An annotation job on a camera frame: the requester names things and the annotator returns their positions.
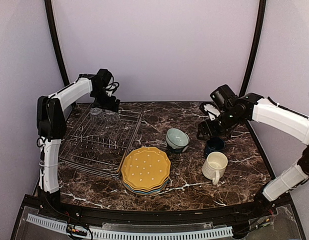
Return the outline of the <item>clear ribbed drinking glass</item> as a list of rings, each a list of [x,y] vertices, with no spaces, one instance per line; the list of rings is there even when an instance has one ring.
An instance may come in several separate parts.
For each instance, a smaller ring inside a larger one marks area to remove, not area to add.
[[[105,113],[106,112],[104,109],[98,107],[91,108],[89,111],[90,118],[94,122],[105,120],[106,119]]]

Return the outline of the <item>metal wire dish rack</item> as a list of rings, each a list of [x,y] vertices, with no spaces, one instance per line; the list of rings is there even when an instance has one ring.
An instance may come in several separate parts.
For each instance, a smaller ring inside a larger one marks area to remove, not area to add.
[[[132,103],[119,106],[115,122],[92,121],[91,104],[79,103],[70,113],[58,160],[98,176],[118,179],[124,159],[132,149],[141,125],[143,108]]]

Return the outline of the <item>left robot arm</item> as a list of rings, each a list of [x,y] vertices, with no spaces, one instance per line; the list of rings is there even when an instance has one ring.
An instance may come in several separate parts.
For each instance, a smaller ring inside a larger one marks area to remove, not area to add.
[[[58,181],[59,150],[67,131],[65,110],[78,99],[89,95],[93,107],[108,112],[119,111],[120,100],[114,96],[120,84],[114,81],[108,69],[96,74],[83,73],[61,90],[37,100],[37,147],[40,149],[38,195],[46,198],[45,209],[54,218],[65,214],[65,206],[59,203],[61,191]]]

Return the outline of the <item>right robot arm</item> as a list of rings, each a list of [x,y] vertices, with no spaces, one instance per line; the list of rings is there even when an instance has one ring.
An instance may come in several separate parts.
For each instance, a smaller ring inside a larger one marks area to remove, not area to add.
[[[227,84],[218,87],[210,97],[219,114],[198,124],[197,139],[208,141],[212,137],[228,135],[237,125],[255,121],[289,134],[306,145],[299,160],[255,194],[249,212],[260,217],[281,195],[309,180],[309,116],[256,93],[239,97]]]

